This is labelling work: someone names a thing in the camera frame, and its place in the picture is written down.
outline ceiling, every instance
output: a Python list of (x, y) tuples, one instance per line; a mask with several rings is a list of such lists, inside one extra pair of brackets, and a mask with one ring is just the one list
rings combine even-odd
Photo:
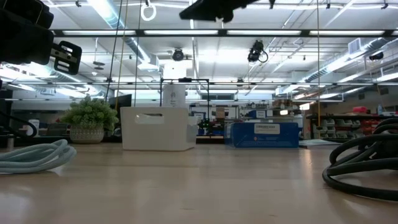
[[(91, 7), (88, 2), (80, 1), (82, 7), (74, 6), (75, 1), (43, 0), (49, 5), (55, 19), (51, 29), (109, 29), (109, 25)], [(383, 0), (331, 0), (332, 8), (326, 9), (326, 0), (319, 0), (319, 19), (316, 9), (303, 7), (316, 6), (314, 0), (277, 0), (273, 10), (268, 9), (268, 1), (258, 1), (247, 9), (237, 9), (234, 19), (227, 24), (222, 22), (182, 21), (179, 12), (190, 4), (189, 0), (152, 0), (157, 14), (151, 21), (144, 21), (140, 14), (140, 1), (130, 0), (130, 6), (121, 8), (121, 18), (126, 19), (129, 29), (317, 29), (318, 22), (321, 29), (396, 29), (398, 27), (398, 2), (387, 1), (389, 7), (380, 9)], [(187, 76), (195, 77), (192, 55), (195, 49), (198, 65), (197, 78), (209, 78), (214, 82), (231, 82), (244, 78), (247, 82), (298, 82), (308, 71), (326, 63), (331, 58), (348, 49), (352, 38), (301, 38), (288, 37), (140, 37), (138, 44), (151, 54), (159, 58), (161, 65), (170, 63), (170, 51), (181, 48), (188, 55)], [(132, 50), (119, 38), (100, 37), (96, 50), (96, 40), (87, 38), (56, 38), (59, 42), (66, 40), (79, 45), (83, 49), (79, 77), (103, 82), (111, 74), (114, 81), (121, 75), (121, 82), (134, 82), (137, 75), (139, 82), (160, 80), (160, 72), (146, 72), (137, 69), (137, 58)], [(248, 63), (249, 49), (255, 40), (262, 40), (269, 54), (267, 63), (256, 65), (253, 69)], [(112, 64), (112, 53), (115, 48), (115, 58)], [(395, 59), (398, 50), (385, 50), (385, 59)], [(93, 61), (105, 63), (104, 70), (97, 75)], [(383, 61), (372, 62), (372, 66)], [(337, 82), (339, 79), (350, 76), (358, 71), (365, 70), (363, 57), (357, 58), (355, 63), (341, 67), (334, 73), (325, 75), (321, 82)], [(139, 85), (140, 89), (156, 89), (159, 85)], [(277, 86), (259, 86), (257, 90), (275, 90)], [(122, 85), (121, 89), (132, 89), (133, 86)], [(236, 88), (236, 86), (214, 86), (214, 88)]]

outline wooden table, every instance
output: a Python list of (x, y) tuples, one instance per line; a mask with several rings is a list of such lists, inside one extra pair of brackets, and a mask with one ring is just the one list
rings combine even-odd
[[(76, 146), (51, 172), (0, 175), (1, 224), (397, 223), (398, 203), (327, 187), (330, 149), (123, 151), (120, 144)], [(397, 189), (398, 173), (345, 176)]]

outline computer monitor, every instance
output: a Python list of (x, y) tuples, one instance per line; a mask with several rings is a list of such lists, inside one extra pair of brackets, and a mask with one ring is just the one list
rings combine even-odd
[[(118, 99), (118, 107), (117, 108), (116, 108), (116, 99)], [(111, 108), (118, 112), (119, 122), (120, 122), (120, 108), (131, 107), (131, 101), (132, 101), (131, 94), (109, 99), (108, 103), (111, 105)]]

